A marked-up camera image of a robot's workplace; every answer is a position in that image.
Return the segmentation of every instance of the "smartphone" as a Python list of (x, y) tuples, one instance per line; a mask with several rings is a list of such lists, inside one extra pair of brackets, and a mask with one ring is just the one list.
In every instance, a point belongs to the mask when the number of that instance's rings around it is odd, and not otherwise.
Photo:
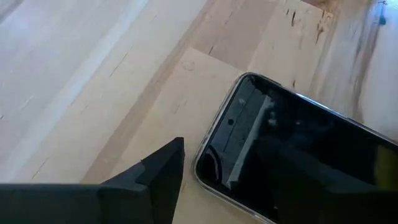
[(280, 218), (252, 153), (259, 140), (304, 152), (365, 184), (398, 188), (394, 141), (273, 80), (245, 73), (201, 143), (193, 172), (202, 187), (267, 223)]

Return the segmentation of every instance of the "wooden table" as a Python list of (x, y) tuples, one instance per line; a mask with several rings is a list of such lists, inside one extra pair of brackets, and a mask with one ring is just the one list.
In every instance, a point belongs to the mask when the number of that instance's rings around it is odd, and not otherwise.
[(0, 0), (0, 181), (98, 183), (176, 136), (175, 223), (256, 223), (192, 159), (261, 73), (398, 139), (398, 7), (372, 0)]

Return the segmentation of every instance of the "silver phone frame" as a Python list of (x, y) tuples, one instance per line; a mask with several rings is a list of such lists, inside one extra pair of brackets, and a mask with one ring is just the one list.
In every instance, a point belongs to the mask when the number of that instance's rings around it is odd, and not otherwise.
[(200, 180), (200, 178), (198, 177), (197, 172), (196, 172), (196, 166), (198, 164), (199, 158), (202, 155), (203, 151), (205, 150), (205, 148), (206, 148), (206, 146), (207, 146), (207, 144), (208, 144), (208, 142), (210, 140), (210, 136), (215, 131), (218, 122), (220, 121), (221, 117), (223, 116), (223, 114), (224, 114), (224, 112), (226, 110), (226, 107), (228, 106), (229, 102), (231, 101), (232, 97), (234, 96), (236, 90), (238, 89), (239, 84), (242, 82), (242, 80), (245, 77), (247, 77), (249, 75), (255, 75), (255, 76), (259, 76), (261, 78), (264, 78), (267, 81), (272, 82), (275, 85), (279, 86), (281, 89), (286, 90), (286, 91), (290, 92), (291, 94), (296, 95), (296, 96), (300, 97), (301, 99), (303, 99), (303, 100), (305, 100), (305, 101), (307, 101), (307, 102), (309, 102), (309, 103), (311, 103), (311, 104), (313, 104), (313, 105), (315, 105), (315, 106), (317, 106), (319, 108), (327, 110), (328, 112), (330, 112), (330, 113), (332, 113), (332, 114), (334, 114), (334, 115), (346, 120), (347, 122), (349, 122), (349, 123), (351, 123), (351, 124), (353, 124), (353, 125), (355, 125), (357, 127), (360, 127), (363, 130), (365, 130), (365, 131), (367, 131), (367, 132), (369, 132), (371, 134), (374, 134), (377, 137), (380, 137), (383, 140), (388, 141), (391, 144), (394, 144), (394, 145), (396, 145), (398, 147), (398, 144), (395, 141), (389, 139), (388, 137), (386, 137), (386, 136), (384, 136), (384, 135), (382, 135), (382, 134), (380, 134), (380, 133), (378, 133), (378, 132), (376, 132), (376, 131), (374, 131), (374, 130), (366, 127), (366, 126), (364, 126), (361, 123), (358, 123), (358, 122), (352, 120), (351, 118), (347, 118), (347, 117), (343, 116), (342, 114), (339, 114), (338, 112), (333, 111), (333, 110), (329, 109), (328, 107), (326, 107), (326, 106), (324, 106), (324, 105), (322, 105), (322, 104), (320, 104), (320, 103), (318, 103), (318, 102), (316, 102), (314, 100), (309, 99), (306, 96), (303, 96), (303, 95), (301, 95), (299, 93), (293, 92), (292, 90), (283, 87), (280, 83), (277, 83), (274, 80), (271, 80), (270, 78), (267, 78), (267, 77), (265, 77), (263, 75), (256, 74), (256, 73), (253, 73), (253, 72), (246, 72), (246, 73), (242, 74), (240, 77), (238, 77), (235, 80), (235, 82), (233, 83), (233, 86), (229, 89), (229, 92), (226, 95), (226, 97), (224, 98), (224, 100), (223, 100), (223, 102), (222, 102), (222, 104), (221, 104), (221, 106), (220, 106), (215, 118), (213, 119), (213, 121), (211, 123), (211, 126), (210, 126), (209, 130), (206, 132), (205, 137), (203, 138), (202, 142), (200, 143), (199, 150), (197, 151), (197, 153), (196, 153), (196, 155), (194, 157), (194, 160), (193, 160), (192, 172), (193, 172), (193, 175), (195, 176), (195, 179), (197, 180), (197, 182), (199, 183), (199, 185), (202, 188), (204, 188), (205, 190), (209, 191), (214, 196), (216, 196), (216, 197), (222, 199), (223, 201), (227, 202), (228, 204), (230, 204), (230, 205), (232, 205), (232, 206), (234, 206), (234, 207), (236, 207), (236, 208), (248, 213), (249, 215), (254, 216), (257, 219), (260, 219), (260, 221), (262, 221), (262, 222), (265, 222), (265, 223), (268, 223), (268, 224), (276, 224), (275, 222), (273, 222), (272, 220), (268, 219), (264, 215), (261, 215), (260, 213), (257, 213), (256, 211), (254, 211), (251, 208), (239, 203), (238, 201), (234, 200), (233, 198), (230, 198), (227, 195), (225, 195), (225, 194), (215, 190), (214, 188), (206, 185), (205, 183), (203, 183)]

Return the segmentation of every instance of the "wood grain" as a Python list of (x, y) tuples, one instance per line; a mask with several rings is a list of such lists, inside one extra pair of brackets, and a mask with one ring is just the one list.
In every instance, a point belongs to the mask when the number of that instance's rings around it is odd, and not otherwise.
[(341, 0), (302, 0), (326, 12), (335, 12)]
[(0, 181), (39, 148), (145, 3), (24, 1), (0, 24)]
[[(14, 181), (79, 182), (204, 3), (149, 1), (53, 130), (28, 148), (36, 151), (25, 158), (13, 151), (13, 161), (27, 159), (14, 175), (20, 163), (7, 167)], [(176, 14), (175, 5), (187, 10)], [(66, 85), (54, 104), (69, 91)]]
[(247, 70), (277, 2), (216, 1), (195, 33), (192, 46), (241, 70)]
[(279, 1), (249, 70), (307, 95), (332, 19), (300, 0)]
[(199, 15), (179, 40), (177, 46), (158, 68), (144, 91), (139, 95), (136, 103), (130, 108), (128, 114), (123, 118), (118, 128), (109, 138), (81, 182), (89, 184), (98, 183), (106, 180), (110, 176), (112, 170), (120, 160), (122, 153), (126, 150), (131, 138), (154, 104), (164, 83), (172, 74), (174, 67), (178, 64), (181, 56), (191, 44), (193, 34), (202, 22), (209, 8), (213, 7), (214, 2), (214, 0), (207, 1), (203, 6)]
[(383, 5), (386, 24), (380, 26), (359, 98), (363, 123), (398, 141), (398, 5)]
[(363, 122), (359, 96), (372, 57), (383, 4), (343, 1), (331, 44), (312, 80), (310, 96)]
[[(184, 174), (174, 223), (187, 220), (190, 223), (257, 223), (201, 189), (191, 173), (200, 142), (240, 74), (230, 65), (195, 49), (187, 49), (113, 171), (117, 174), (169, 139), (183, 136)], [(211, 91), (203, 91), (203, 86)]]

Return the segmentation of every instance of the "black plastic object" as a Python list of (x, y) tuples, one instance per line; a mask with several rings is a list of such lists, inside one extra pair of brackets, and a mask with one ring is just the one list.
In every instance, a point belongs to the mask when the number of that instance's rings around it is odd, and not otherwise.
[(183, 160), (175, 138), (102, 184), (1, 184), (0, 223), (172, 223)]

